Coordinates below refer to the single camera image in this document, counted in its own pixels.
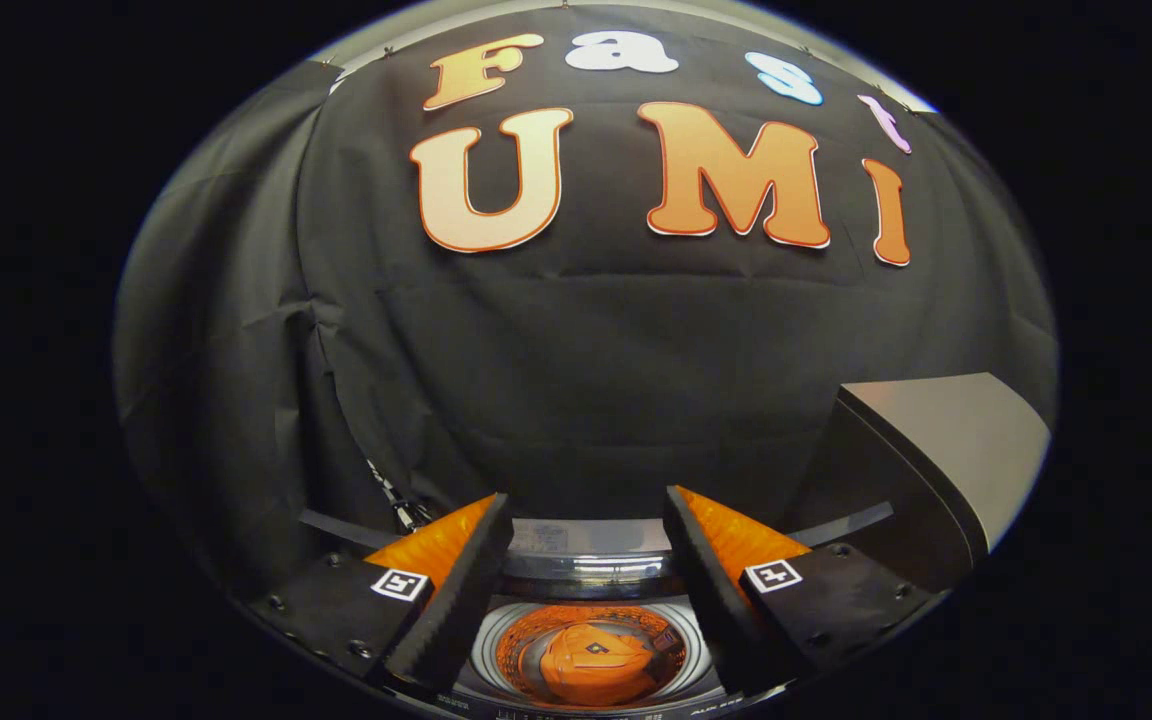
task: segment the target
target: screw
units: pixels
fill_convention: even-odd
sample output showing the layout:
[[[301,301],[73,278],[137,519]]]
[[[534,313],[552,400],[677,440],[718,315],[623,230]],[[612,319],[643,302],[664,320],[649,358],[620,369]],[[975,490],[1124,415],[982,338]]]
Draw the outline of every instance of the screw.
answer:
[[[353,652],[354,655],[361,657],[364,660],[371,659],[371,647],[367,647],[365,642],[349,641],[348,647],[349,652]]]

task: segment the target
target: black fabric backdrop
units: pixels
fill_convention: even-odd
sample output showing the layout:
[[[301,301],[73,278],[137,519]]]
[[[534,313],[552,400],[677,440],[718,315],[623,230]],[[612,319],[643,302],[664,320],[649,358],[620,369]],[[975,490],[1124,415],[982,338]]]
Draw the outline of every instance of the black fabric backdrop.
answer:
[[[641,31],[680,68],[589,71],[570,39]],[[537,32],[506,85],[445,109],[438,58]],[[826,101],[774,94],[745,60],[799,65]],[[521,515],[658,516],[681,483],[757,520],[793,501],[841,382],[991,372],[1056,415],[1055,320],[1005,183],[934,114],[902,154],[856,94],[877,88],[737,28],[664,10],[548,8],[452,29],[351,74],[296,65],[227,118],[157,197],[115,320],[132,462],[243,593],[314,553],[306,505],[391,526],[364,457],[448,511],[493,491]],[[662,237],[645,101],[713,111],[742,149],[768,120],[819,142],[826,250]],[[568,108],[562,204],[509,250],[465,255],[420,228],[412,146],[473,126],[470,196],[517,195],[526,109]],[[872,158],[900,174],[914,260],[884,266]],[[707,189],[707,204],[718,209]]]
[[[1047,256],[1062,363],[1047,468],[991,561],[772,715],[1152,717],[1152,5],[785,9],[998,169]],[[0,5],[0,717],[385,717],[223,605],[143,495],[108,369],[129,247],[189,151],[381,12]],[[339,430],[316,434],[353,447]]]

